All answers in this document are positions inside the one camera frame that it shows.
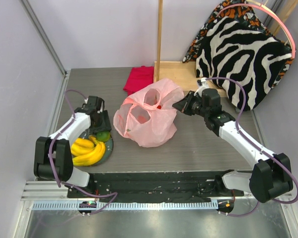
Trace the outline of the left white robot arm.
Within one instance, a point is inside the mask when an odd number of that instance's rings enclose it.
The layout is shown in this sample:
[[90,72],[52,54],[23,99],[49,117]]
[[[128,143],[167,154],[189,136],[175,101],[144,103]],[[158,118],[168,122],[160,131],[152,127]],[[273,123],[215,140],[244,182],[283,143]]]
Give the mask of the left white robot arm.
[[71,146],[86,130],[110,131],[108,111],[102,98],[89,96],[85,103],[72,112],[70,119],[56,132],[36,140],[34,175],[41,179],[76,185],[86,198],[95,194],[96,186],[90,182],[90,174],[73,164]]

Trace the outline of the red apple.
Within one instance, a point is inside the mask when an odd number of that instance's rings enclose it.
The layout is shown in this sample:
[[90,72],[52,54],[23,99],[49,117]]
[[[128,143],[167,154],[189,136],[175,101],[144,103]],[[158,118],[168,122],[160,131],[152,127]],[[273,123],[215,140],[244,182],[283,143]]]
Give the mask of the red apple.
[[148,113],[137,114],[137,115],[134,115],[134,117],[140,124],[144,124],[151,119]]

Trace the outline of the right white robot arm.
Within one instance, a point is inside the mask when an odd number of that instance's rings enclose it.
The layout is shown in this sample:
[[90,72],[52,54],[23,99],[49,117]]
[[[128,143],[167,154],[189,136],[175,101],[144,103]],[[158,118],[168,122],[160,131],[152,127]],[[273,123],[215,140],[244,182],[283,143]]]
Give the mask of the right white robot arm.
[[183,114],[199,115],[206,127],[228,142],[251,166],[252,172],[230,171],[214,184],[215,192],[225,196],[237,189],[252,193],[261,203],[281,196],[293,189],[289,158],[266,149],[241,127],[235,118],[222,110],[221,97],[215,89],[205,89],[199,95],[190,91],[172,105]]

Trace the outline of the pink plastic bag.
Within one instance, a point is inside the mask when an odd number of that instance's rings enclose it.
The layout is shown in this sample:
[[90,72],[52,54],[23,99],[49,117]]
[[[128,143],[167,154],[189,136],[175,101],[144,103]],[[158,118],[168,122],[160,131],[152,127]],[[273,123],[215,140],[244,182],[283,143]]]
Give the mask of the pink plastic bag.
[[141,147],[158,147],[173,137],[177,110],[172,106],[184,98],[183,90],[165,78],[128,96],[116,111],[113,125],[124,138]]

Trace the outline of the green mango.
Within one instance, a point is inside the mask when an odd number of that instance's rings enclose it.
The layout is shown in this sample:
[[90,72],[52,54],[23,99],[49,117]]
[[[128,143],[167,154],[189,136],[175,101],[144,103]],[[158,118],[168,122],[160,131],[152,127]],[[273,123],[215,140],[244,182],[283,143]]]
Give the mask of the green mango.
[[106,142],[111,138],[111,133],[109,131],[101,131],[96,134],[96,139],[101,142]]

